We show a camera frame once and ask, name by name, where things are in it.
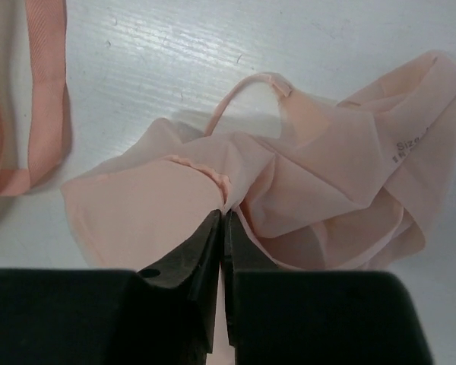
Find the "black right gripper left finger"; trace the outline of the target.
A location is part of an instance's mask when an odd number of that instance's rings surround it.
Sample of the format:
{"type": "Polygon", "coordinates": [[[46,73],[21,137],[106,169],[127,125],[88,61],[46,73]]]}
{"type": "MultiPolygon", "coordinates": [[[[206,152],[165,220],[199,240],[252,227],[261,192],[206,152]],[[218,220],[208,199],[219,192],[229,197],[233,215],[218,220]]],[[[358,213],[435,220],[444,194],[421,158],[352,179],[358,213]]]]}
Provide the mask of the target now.
{"type": "Polygon", "coordinates": [[[0,364],[203,364],[221,214],[140,271],[0,268],[0,364]]]}

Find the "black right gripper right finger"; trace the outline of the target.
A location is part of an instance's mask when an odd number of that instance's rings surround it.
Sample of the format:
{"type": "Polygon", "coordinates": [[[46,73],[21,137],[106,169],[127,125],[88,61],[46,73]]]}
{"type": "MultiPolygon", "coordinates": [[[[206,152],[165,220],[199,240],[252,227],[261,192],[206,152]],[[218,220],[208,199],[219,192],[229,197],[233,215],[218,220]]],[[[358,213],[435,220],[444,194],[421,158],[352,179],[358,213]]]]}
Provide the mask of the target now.
{"type": "Polygon", "coordinates": [[[384,271],[291,271],[224,219],[222,269],[237,364],[431,364],[410,294],[384,271]]]}

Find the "peach pink bra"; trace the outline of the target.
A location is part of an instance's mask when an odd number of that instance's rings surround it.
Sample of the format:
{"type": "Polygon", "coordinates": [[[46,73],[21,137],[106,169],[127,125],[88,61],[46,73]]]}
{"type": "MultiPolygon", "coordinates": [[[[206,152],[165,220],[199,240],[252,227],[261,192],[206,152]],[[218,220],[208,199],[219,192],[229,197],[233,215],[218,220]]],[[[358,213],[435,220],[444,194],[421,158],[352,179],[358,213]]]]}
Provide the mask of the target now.
{"type": "Polygon", "coordinates": [[[456,157],[456,61],[426,52],[331,106],[274,73],[241,80],[203,135],[154,121],[62,186],[89,260],[140,271],[212,212],[291,271],[384,271],[426,244],[456,157]]]}

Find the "pink mesh laundry bag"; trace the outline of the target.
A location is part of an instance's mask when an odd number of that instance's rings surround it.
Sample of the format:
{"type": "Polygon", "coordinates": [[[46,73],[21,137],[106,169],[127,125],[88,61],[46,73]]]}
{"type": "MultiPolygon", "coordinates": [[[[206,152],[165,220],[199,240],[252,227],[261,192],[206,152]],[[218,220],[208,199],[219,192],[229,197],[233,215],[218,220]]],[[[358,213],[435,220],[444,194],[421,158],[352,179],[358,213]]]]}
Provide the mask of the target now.
{"type": "Polygon", "coordinates": [[[64,1],[0,1],[0,197],[50,179],[71,147],[64,1]]]}

